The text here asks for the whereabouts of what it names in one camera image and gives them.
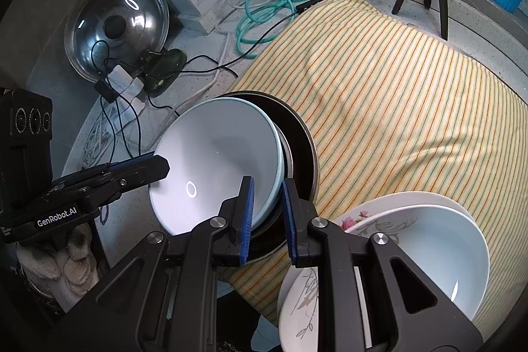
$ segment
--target bowl rim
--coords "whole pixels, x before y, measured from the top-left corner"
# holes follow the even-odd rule
[[[484,237],[484,234],[480,230],[480,227],[477,225],[476,221],[473,221],[471,218],[469,218],[467,215],[463,214],[462,212],[458,212],[455,209],[451,209],[451,208],[448,208],[447,206],[442,206],[442,205],[410,205],[410,206],[402,206],[400,208],[390,209],[390,210],[387,210],[385,212],[381,212],[379,214],[373,215],[373,216],[371,216],[371,217],[369,217],[367,219],[361,220],[360,222],[358,222],[357,224],[353,225],[352,227],[347,228],[345,230],[345,233],[353,234],[355,231],[360,230],[362,227],[365,227],[366,224],[373,223],[376,220],[378,220],[378,219],[380,219],[380,218],[382,218],[382,217],[384,217],[386,215],[392,215],[392,214],[397,213],[397,212],[403,212],[403,211],[406,211],[406,210],[419,209],[419,208],[424,208],[424,207],[427,207],[427,208],[432,207],[432,208],[435,208],[435,209],[443,209],[443,210],[447,210],[449,212],[452,212],[452,213],[456,214],[457,216],[460,216],[464,221],[468,222],[470,225],[472,225],[472,227],[474,229],[476,229],[479,232],[479,235],[480,235],[480,237],[482,239],[482,242],[484,243],[484,247],[486,249],[487,271],[486,271],[486,284],[484,286],[484,292],[482,293],[482,296],[480,297],[479,305],[477,306],[477,311],[478,311],[480,309],[481,305],[482,305],[482,301],[484,300],[484,296],[486,295],[486,291],[488,289],[489,270],[490,270],[489,248],[488,248],[488,244],[487,244],[486,238]]]
[[[276,152],[277,152],[277,166],[276,166],[276,172],[275,172],[275,179],[274,179],[274,183],[271,187],[271,191],[268,195],[268,198],[266,199],[265,203],[262,205],[262,209],[260,211],[257,212],[257,221],[255,221],[255,228],[259,225],[259,220],[264,220],[265,218],[265,210],[267,209],[270,209],[271,205],[274,203],[275,201],[275,198],[278,194],[278,192],[281,190],[281,184],[282,184],[282,180],[284,179],[284,173],[282,173],[281,175],[281,172],[283,172],[283,168],[281,168],[281,166],[284,166],[284,159],[283,159],[283,156],[282,156],[282,144],[281,144],[281,141],[280,141],[280,138],[279,138],[279,134],[277,132],[277,129],[275,128],[275,125],[273,124],[273,121],[271,121],[271,118],[268,117],[268,115],[259,107],[257,107],[257,105],[251,103],[251,102],[248,102],[244,99],[237,99],[236,97],[215,97],[213,99],[208,99],[206,101],[203,101],[203,102],[200,102],[200,103],[197,103],[196,105],[194,105],[193,107],[189,108],[188,110],[186,110],[183,114],[181,114],[168,128],[167,130],[165,131],[165,133],[163,133],[163,136],[161,137],[161,139],[159,140],[158,142],[158,145],[156,146],[156,149],[154,150],[154,153],[155,154],[159,154],[158,153],[158,149],[159,149],[159,146],[162,144],[163,142],[163,139],[165,138],[165,136],[167,135],[167,133],[169,132],[169,130],[171,128],[174,127],[174,125],[181,119],[183,118],[184,116],[188,115],[189,112],[192,112],[194,109],[202,106],[202,105],[205,105],[205,104],[208,104],[208,103],[213,103],[213,102],[219,102],[219,101],[222,101],[222,100],[231,100],[231,101],[235,101],[235,102],[241,102],[245,105],[249,105],[251,106],[252,108],[254,108],[257,112],[260,113],[260,115],[266,120],[266,122],[268,123],[268,125],[270,126],[270,129],[274,135],[274,141],[275,141],[275,148],[276,148]],[[180,234],[180,233],[174,233],[173,232],[173,229],[172,228],[169,228],[166,223],[164,221],[162,221],[162,216],[161,214],[159,213],[159,211],[156,209],[156,205],[152,199],[152,187],[149,185],[148,187],[148,194],[149,194],[149,199],[150,199],[150,204],[152,206],[152,209],[154,211],[154,214],[156,215],[156,218],[157,220],[160,222],[160,224],[163,226],[163,228],[165,230],[167,230],[171,235],[174,235],[174,234]]]

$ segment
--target pink flower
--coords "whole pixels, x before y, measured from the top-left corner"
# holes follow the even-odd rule
[[[357,221],[353,220],[352,218],[346,218],[343,220],[343,222],[341,222],[341,228],[343,230],[348,230],[350,227],[356,224],[357,224]]]

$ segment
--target coiled teal cord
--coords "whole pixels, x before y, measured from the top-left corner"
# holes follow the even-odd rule
[[[245,34],[249,29],[258,26],[259,24],[266,23],[270,21],[281,8],[289,8],[291,13],[295,13],[295,6],[291,0],[281,0],[279,2],[269,3],[262,7],[258,7],[253,11],[249,10],[249,3],[251,0],[245,0],[244,10],[246,11],[246,16],[242,17],[237,24],[237,51],[239,54],[244,54],[246,51],[242,49],[242,44],[255,44],[257,39],[247,39]],[[291,23],[294,20],[295,16],[292,16],[289,20]],[[273,41],[277,37],[277,34],[270,35],[265,37],[260,41],[261,44],[268,43]],[[246,58],[254,59],[257,57],[257,54],[246,54]]]

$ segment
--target dark green object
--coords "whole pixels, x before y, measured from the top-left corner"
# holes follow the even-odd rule
[[[187,56],[178,48],[159,53],[148,52],[144,62],[145,91],[150,97],[158,97],[174,82],[187,62]]]

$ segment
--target white bowl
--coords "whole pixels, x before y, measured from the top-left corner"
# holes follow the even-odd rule
[[[473,319],[487,287],[489,253],[484,236],[466,215],[443,206],[410,206],[375,215],[347,232],[365,237],[387,234],[468,319]],[[284,352],[316,352],[317,293],[317,269],[303,269],[280,312],[279,337]]]
[[[165,230],[186,233],[215,216],[238,195],[242,177],[255,181],[252,229],[279,198],[284,179],[281,141],[270,118],[242,99],[211,99],[181,115],[157,149],[171,168],[149,187],[154,213]]]
[[[343,230],[347,230],[351,226],[367,218],[371,218],[374,215],[381,214],[382,212],[415,205],[445,206],[457,210],[461,214],[464,214],[473,220],[472,216],[468,211],[466,211],[466,209],[464,209],[464,207],[449,197],[442,196],[441,194],[436,194],[434,192],[403,191],[381,196],[362,203],[359,206],[356,206],[345,212],[340,217],[337,217],[332,222],[339,225]],[[286,272],[286,276],[284,277],[284,280],[280,286],[281,289],[279,290],[279,297],[277,298],[277,314],[281,314],[281,307],[282,303],[284,302],[284,298],[286,297],[286,294],[290,290],[292,284],[300,272],[302,272],[302,269],[298,269],[293,266],[290,267]]]

